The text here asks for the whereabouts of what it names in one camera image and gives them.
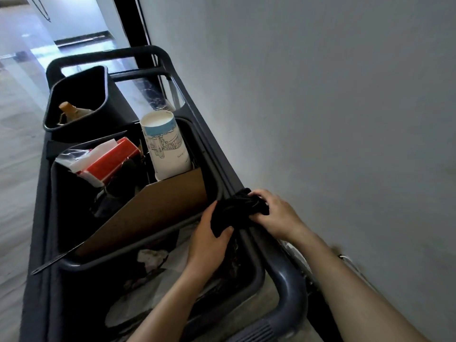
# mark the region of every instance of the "bottle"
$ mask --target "bottle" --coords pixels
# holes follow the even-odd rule
[[[74,121],[82,118],[90,113],[93,113],[93,110],[76,108],[68,102],[63,102],[59,105],[60,110],[66,115],[66,122]]]

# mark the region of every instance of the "tiled floor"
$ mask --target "tiled floor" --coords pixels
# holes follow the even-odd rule
[[[49,89],[45,69],[57,57],[114,49],[108,39],[59,49],[29,6],[0,8],[0,341],[19,336],[37,175],[43,146],[41,126]],[[134,68],[132,60],[103,62],[110,72]],[[63,70],[70,75],[88,67]],[[142,115],[164,101],[144,79],[118,83],[134,111]],[[272,310],[277,291],[267,276],[260,293],[231,312],[199,342],[222,341]],[[319,341],[306,322],[292,341]]]

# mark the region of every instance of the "black cloth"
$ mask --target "black cloth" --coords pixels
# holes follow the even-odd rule
[[[229,226],[234,229],[245,228],[249,224],[250,215],[257,212],[269,215],[266,202],[257,195],[248,196],[250,192],[249,188],[243,188],[217,203],[211,219],[211,229],[216,238]]]

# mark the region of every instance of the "paper cup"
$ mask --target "paper cup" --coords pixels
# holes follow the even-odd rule
[[[140,124],[157,180],[191,170],[190,156],[172,112],[155,110],[144,115]]]

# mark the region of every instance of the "gray wall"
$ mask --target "gray wall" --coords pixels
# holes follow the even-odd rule
[[[456,0],[140,0],[248,187],[456,340]]]

